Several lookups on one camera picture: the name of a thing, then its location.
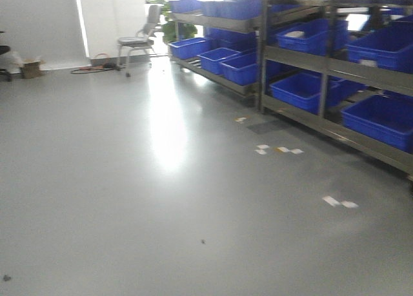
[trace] metal chair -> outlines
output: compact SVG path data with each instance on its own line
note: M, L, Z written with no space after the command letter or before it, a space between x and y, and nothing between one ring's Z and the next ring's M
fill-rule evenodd
M127 77L130 77L129 62L130 62L130 54L132 53L132 51L143 50L146 54L148 54L147 50L152 49L152 51L155 53L154 49L152 48L154 41L151 40L150 37L153 36L154 32L156 32L158 28L160 16L161 16L161 5L150 6L146 24L142 27L140 31L136 33L135 37L121 37L117 40L119 51L117 54L116 65L118 69L120 69L120 65L121 65L122 48L124 46L127 46L130 48L126 56L126 76Z
M0 46L0 55L7 53L10 51L10 47L9 46ZM10 74L10 72L8 72L7 69L4 68L0 68L0 75L5 75L7 77L7 81L11 81L12 80L12 75Z

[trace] potted plant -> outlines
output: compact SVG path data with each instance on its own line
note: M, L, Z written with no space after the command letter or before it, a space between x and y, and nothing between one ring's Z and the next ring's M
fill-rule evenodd
M177 41L176 37L176 22L170 18L170 4L168 0L148 0L149 3L162 4L162 14L165 17L165 23L162 24L162 31L164 33L163 42L173 43ZM193 24L178 23L179 26L179 40L195 37L197 28Z

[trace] debris on floor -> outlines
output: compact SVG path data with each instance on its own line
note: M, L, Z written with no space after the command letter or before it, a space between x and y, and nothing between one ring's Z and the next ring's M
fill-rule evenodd
M266 144L260 144L259 146L257 146L257 148L261 149L261 150L265 150L270 148L270 146L267 146Z
M341 206L341 202L339 202L338 200L334 199L331 196L326 196L323 197L323 200L328 203L329 205L336 207L336 206Z
M244 121L247 120L248 117L238 117L237 119L235 119L235 122L244 124Z
M359 208L359 205L352 202L352 201L341 201L339 202L337 199L331 197L331 196L326 196L323 197L323 200L328 203L329 205L336 207L336 206L344 206L348 209L356 209Z
M265 150L255 150L258 154L261 154L261 155L265 155L265 154L267 154L267 151L265 151Z
M342 204L344 207L349 208L349 209L359 208L359 205L356 204L356 203L354 203L354 202L352 202L352 201L342 201L341 204Z
M283 153L291 152L293 154L302 154L302 153L304 153L303 150L300 150L300 149L289 150L288 148L285 148L284 146L280 146L278 148L275 148L275 151L283 152Z
M283 152L283 153L288 153L290 150L285 148L284 146L280 146L279 148L276 148L276 151Z
M302 154L302 153L304 153L304 151L300 150L300 149L293 149L290 152L293 153L293 154Z

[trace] gray epoxy floor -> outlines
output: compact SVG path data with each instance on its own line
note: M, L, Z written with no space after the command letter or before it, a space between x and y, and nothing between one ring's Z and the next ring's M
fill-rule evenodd
M0 82L1 296L413 294L403 173L152 60Z

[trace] plastic crate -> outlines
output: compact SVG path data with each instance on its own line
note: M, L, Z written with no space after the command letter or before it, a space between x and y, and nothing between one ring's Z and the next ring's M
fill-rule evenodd
M223 31L220 28L214 27L204 27L204 35L208 37L213 37L214 39L221 39L223 36Z
M238 51L227 48L218 48L202 53L199 55L199 58L201 59L201 67L213 74L221 75L222 69L220 62L237 56L238 54Z
M205 36L210 41L211 44L211 50L218 49L219 48L219 39L215 39L210 36Z
M241 40L241 41L228 41L224 39L219 40L219 47L220 48L228 48L228 49L233 49L237 51L245 51L249 49L256 48L257 46L257 41L254 39L247 39L247 40Z
M308 112L317 114L321 95L321 75L301 72L270 84L272 96ZM341 101L365 88L363 84L344 79L330 80L326 107L338 105Z
M278 43L278 38L277 34L281 32L285 32L286 30L289 30L290 28L296 27L302 23L292 23L290 25L286 25L283 27L279 28L272 28L268 31L268 39L267 39L267 44L276 44Z
M413 96L400 94L400 93L392 92L392 91L389 91L389 90L383 91L383 95L389 96L393 99L399 99L400 101L407 101L410 104L413 104Z
M197 37L169 43L169 46L173 56L190 59L211 50L211 41L208 38Z
M168 0L171 11L176 14L201 9L201 3L198 0Z
M199 0L202 14L207 17L222 17L223 1L225 0Z
M413 26L394 23L347 44L348 60L399 72L413 72Z
M336 39L334 41L334 49L343 48L350 38L347 31L348 22L344 20L338 20L336 25ZM304 38L286 37L289 32L301 31L305 33ZM328 38L328 20L316 19L307 23L297 25L289 28L277 35L278 45L281 48L290 50L325 55L326 44Z
M257 82L257 54L238 55L221 62L222 72L226 79L240 85ZM267 61L267 75L273 76L280 72L281 64Z
M381 12L381 14L385 15L405 15L404 8L389 8Z
M261 0L224 0L220 11L227 19L251 19L261 14Z
M401 17L400 19L397 19L397 20L392 22L392 24L394 24L394 23L408 23L409 25L412 25L413 24L413 14L408 15L406 17Z
M256 33L250 32L250 33L244 34L244 33L232 32L230 30L223 30L221 32L221 38L227 41L232 41L232 42L245 41L245 40L255 41Z
M341 111L344 126L402 151L413 152L413 104L374 95Z

